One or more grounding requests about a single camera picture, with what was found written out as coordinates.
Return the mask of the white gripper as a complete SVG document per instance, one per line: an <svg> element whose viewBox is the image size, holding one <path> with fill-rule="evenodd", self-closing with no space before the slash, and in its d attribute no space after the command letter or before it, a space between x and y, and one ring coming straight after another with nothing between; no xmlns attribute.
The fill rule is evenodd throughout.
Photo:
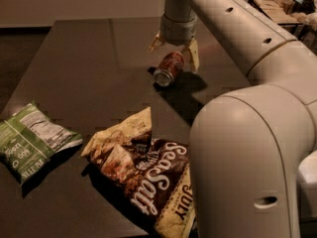
<svg viewBox="0 0 317 238"><path fill-rule="evenodd" d="M183 54L189 63L192 73L197 73L200 66L198 43L196 41L196 24L197 17L194 16L185 22L179 22L169 19L166 15L160 18L159 33L152 39L148 48L148 53L151 54L165 42L174 46L184 46Z"/></svg>

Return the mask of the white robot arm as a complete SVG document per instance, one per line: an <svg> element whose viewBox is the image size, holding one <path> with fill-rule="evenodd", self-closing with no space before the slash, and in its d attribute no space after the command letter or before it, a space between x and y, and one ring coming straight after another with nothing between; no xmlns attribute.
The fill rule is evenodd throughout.
<svg viewBox="0 0 317 238"><path fill-rule="evenodd" d="M316 149L317 59L244 0L165 0L150 48L193 46L198 21L251 84L211 100L192 124L199 238L300 238L296 178Z"/></svg>

